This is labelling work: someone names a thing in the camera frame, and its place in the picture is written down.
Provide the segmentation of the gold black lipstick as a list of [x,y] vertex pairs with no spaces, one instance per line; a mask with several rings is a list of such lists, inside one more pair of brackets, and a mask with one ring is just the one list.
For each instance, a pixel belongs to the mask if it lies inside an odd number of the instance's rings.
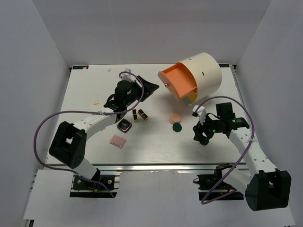
[[136,109],[132,110],[134,122],[138,122],[138,115]]
[[139,110],[138,110],[138,114],[139,114],[145,121],[148,120],[147,114],[146,114],[142,109],[139,109]]

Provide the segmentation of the orange top drawer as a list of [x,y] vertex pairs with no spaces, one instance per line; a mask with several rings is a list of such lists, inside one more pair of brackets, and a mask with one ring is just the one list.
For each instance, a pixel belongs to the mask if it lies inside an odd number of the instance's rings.
[[158,77],[178,101],[197,91],[193,74],[182,63],[178,62],[163,71],[159,71]]

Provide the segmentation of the dark green powder puff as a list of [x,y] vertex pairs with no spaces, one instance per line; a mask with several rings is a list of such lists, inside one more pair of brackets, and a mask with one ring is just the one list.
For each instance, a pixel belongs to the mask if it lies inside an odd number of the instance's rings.
[[181,132],[182,126],[180,123],[176,122],[172,125],[172,129],[174,132]]

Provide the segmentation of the peach round powder puff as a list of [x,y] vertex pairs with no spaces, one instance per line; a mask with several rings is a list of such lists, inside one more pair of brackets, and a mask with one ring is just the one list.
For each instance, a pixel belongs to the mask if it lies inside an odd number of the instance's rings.
[[176,122],[181,122],[182,117],[181,117],[180,114],[174,113],[174,114],[172,114],[172,115],[170,116],[170,119],[171,119],[174,123],[176,123]]

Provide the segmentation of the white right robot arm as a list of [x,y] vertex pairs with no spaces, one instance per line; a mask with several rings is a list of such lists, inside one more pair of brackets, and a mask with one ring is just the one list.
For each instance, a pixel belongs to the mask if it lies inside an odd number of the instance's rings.
[[200,201],[245,198],[253,211],[285,208],[288,206],[291,176],[279,170],[265,155],[253,139],[253,131],[247,121],[235,116],[232,104],[216,105],[214,119],[203,106],[196,105],[192,115],[199,118],[193,127],[194,140],[205,146],[216,133],[226,135],[237,148],[250,175],[240,171],[236,165],[217,165],[212,175],[199,175],[197,184],[204,193]]

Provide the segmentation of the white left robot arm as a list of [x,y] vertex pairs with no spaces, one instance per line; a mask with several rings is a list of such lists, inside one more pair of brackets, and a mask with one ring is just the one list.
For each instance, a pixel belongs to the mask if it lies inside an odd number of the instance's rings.
[[100,170],[84,157],[88,139],[107,126],[119,122],[128,111],[159,88],[159,85],[148,82],[141,76],[131,79],[132,75],[127,71],[119,74],[120,81],[102,110],[90,113],[88,118],[78,122],[60,123],[50,145],[50,155],[68,166],[74,174],[81,176],[85,185],[91,189],[99,186]]

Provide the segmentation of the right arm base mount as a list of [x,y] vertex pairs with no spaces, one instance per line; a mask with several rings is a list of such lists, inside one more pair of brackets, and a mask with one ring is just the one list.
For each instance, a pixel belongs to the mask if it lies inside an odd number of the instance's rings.
[[[201,201],[207,192],[217,183],[218,180],[223,176],[222,170],[231,168],[230,164],[223,164],[216,166],[213,174],[201,174],[197,175],[197,178],[193,180],[194,184],[198,185],[198,196]],[[220,183],[216,189],[207,197],[206,201],[222,196],[226,193],[233,191],[234,188],[227,183]],[[240,192],[235,192],[224,198],[220,198],[220,201],[240,201],[244,200],[244,196]]]

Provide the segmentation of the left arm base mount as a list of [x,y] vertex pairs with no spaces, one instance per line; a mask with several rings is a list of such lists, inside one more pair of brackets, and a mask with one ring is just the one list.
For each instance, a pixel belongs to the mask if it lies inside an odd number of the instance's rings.
[[70,198],[115,198],[119,189],[120,174],[118,172],[102,171],[99,181],[107,189],[98,183],[91,183],[78,175],[74,175],[71,183]]

